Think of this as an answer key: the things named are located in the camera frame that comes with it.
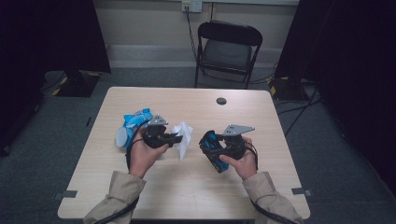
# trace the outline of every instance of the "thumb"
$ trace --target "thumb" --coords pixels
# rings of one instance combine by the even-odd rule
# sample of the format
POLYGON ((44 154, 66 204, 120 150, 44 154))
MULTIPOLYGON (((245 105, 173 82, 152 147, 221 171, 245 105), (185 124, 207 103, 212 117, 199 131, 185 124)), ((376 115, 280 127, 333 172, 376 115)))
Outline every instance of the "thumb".
POLYGON ((160 152, 160 154, 163 154, 166 152, 166 150, 169 148, 168 144, 165 144, 161 147, 155 148, 156 151, 160 152))
POLYGON ((231 158, 231 157, 229 157, 229 156, 222 155, 222 154, 219 156, 219 159, 221 159, 221 160, 224 161, 224 162, 229 163, 229 164, 230 164, 231 166, 233 166, 233 167, 235 167, 236 163, 238 162, 238 161, 236 161, 234 158, 231 158))

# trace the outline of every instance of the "person's right hand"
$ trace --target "person's right hand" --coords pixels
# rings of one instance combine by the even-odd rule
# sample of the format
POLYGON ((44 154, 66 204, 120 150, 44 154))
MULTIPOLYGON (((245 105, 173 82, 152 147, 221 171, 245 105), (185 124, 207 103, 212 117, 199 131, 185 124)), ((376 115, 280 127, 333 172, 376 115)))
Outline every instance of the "person's right hand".
POLYGON ((140 178, 145 176, 154 162, 169 148, 168 144, 158 148, 149 147, 143 140, 143 133, 145 130, 146 128, 141 127, 136 132, 134 144, 131 149, 131 167, 129 169, 129 174, 140 178))
MULTIPOLYGON (((242 136, 242 138, 246 142, 245 146, 252 148, 251 139, 245 136, 242 136)), ((255 156, 250 150, 246 150, 244 157, 239 161, 226 155, 220 155, 219 158, 233 166, 238 175, 241 176, 242 180, 246 180, 257 174, 255 156)))

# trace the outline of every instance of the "beige jacket sleeve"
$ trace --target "beige jacket sleeve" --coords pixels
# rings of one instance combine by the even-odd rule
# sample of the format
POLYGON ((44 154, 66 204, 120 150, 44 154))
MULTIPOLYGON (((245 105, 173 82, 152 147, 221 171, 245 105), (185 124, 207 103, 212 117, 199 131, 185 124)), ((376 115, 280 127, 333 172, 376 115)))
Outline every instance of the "beige jacket sleeve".
MULTIPOLYGON (((119 212, 139 197, 145 184, 146 181, 141 178, 114 171, 108 194, 84 217, 84 223, 95 223, 98 220, 119 212)), ((109 223, 130 223, 133 212, 134 210, 109 223)))
MULTIPOLYGON (((258 173, 243 182, 247 195, 254 203, 264 210, 286 217, 296 223, 304 223, 291 202, 276 191, 271 176, 267 172, 258 173)), ((260 224, 276 224, 278 222, 260 214, 260 224)))

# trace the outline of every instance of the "person's left hand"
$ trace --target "person's left hand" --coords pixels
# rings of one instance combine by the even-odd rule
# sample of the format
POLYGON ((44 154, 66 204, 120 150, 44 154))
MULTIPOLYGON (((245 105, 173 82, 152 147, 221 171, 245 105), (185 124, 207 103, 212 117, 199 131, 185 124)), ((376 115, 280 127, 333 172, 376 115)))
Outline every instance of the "person's left hand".
POLYGON ((169 148, 168 144, 158 148, 149 147, 143 140, 142 133, 145 131, 146 128, 143 127, 137 131, 136 137, 134 138, 134 141, 137 141, 133 141, 134 144, 131 149, 131 167, 129 169, 129 174, 140 178, 145 176, 148 169, 169 148))

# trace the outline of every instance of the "gray metal bracket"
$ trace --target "gray metal bracket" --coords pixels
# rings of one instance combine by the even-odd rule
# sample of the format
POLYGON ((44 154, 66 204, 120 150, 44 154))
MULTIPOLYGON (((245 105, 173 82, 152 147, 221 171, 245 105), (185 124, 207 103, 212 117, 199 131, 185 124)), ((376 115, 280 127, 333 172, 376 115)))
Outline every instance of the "gray metal bracket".
POLYGON ((152 119, 148 122, 148 126, 156 126, 156 125, 167 125, 168 121, 163 119, 159 114, 152 117, 152 119))
POLYGON ((248 133, 251 131, 254 131, 254 127, 248 127, 248 126, 241 126, 241 125, 236 125, 236 124, 230 124, 228 127, 224 130, 224 133, 222 134, 223 136, 237 136, 241 133, 248 133))

